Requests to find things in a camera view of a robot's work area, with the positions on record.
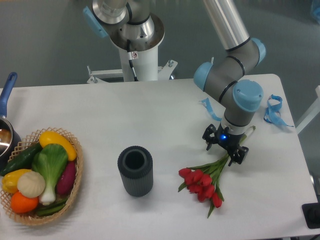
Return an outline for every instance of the blue joint cap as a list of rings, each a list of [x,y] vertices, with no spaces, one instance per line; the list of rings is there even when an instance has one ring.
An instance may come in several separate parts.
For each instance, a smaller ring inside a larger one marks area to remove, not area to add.
[[[312,11],[312,15],[318,22],[320,21],[320,6]]]
[[[100,38],[105,38],[108,36],[108,33],[106,32],[106,30],[104,30],[104,28],[100,25],[100,23],[98,22],[98,20],[95,18],[95,16],[93,15],[93,13],[90,11],[90,9],[88,8],[88,6],[86,6],[83,11],[83,16],[86,20],[86,23],[89,25],[89,27],[91,28],[91,30],[98,35]]]
[[[253,113],[259,109],[264,91],[257,82],[245,79],[234,85],[232,95],[242,110]]]
[[[213,66],[213,64],[210,62],[202,63],[194,73],[193,82],[202,91],[205,90],[205,84],[207,81],[207,77],[208,77],[209,71],[212,68],[212,66]]]
[[[259,61],[257,63],[258,65],[266,56],[266,46],[258,38],[252,37],[251,40],[257,45],[259,49]]]

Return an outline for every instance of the black cylinder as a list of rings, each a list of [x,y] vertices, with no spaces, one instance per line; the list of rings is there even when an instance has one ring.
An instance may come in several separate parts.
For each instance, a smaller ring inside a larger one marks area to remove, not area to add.
[[[118,158],[118,169],[123,186],[134,197],[146,195],[153,187],[153,160],[141,146],[130,146]]]

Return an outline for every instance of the pot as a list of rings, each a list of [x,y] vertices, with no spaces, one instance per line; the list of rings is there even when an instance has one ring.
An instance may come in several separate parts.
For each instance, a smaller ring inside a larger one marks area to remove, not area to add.
[[[6,166],[11,153],[15,150],[20,136],[7,120],[7,104],[17,80],[17,73],[11,72],[0,95],[0,171]]]

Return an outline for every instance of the eggplant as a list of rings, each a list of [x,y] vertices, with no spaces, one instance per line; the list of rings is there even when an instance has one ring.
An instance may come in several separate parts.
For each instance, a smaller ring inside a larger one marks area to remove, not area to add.
[[[59,195],[68,194],[74,187],[75,180],[76,180],[76,163],[75,161],[69,161],[58,183],[56,184],[56,193]]]

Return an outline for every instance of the red tulip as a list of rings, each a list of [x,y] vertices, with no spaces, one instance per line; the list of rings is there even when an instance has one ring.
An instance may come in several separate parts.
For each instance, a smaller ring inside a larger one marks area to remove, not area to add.
[[[212,178],[209,174],[204,174],[200,179],[201,186],[209,186],[212,183]]]
[[[207,199],[210,199],[215,192],[215,186],[209,185],[203,188],[203,194]]]
[[[198,194],[203,191],[203,187],[196,184],[196,183],[193,183],[193,184],[187,186],[187,189],[189,189],[190,193],[192,193],[192,194]]]
[[[187,186],[193,184],[195,181],[194,181],[194,176],[195,176],[195,172],[192,171],[190,172],[185,178],[184,178],[184,182]]]
[[[194,176],[193,176],[193,181],[195,183],[199,182],[203,175],[204,175],[204,172],[201,171],[200,169],[195,170]]]
[[[179,170],[179,175],[180,175],[180,177],[183,177],[183,178],[188,176],[189,173],[191,173],[191,169],[189,169],[187,167]]]
[[[200,203],[203,203],[206,200],[205,193],[203,191],[198,193],[198,200]]]
[[[222,205],[222,200],[220,199],[220,197],[218,196],[218,194],[216,192],[214,192],[212,195],[212,202],[216,208],[220,208]]]

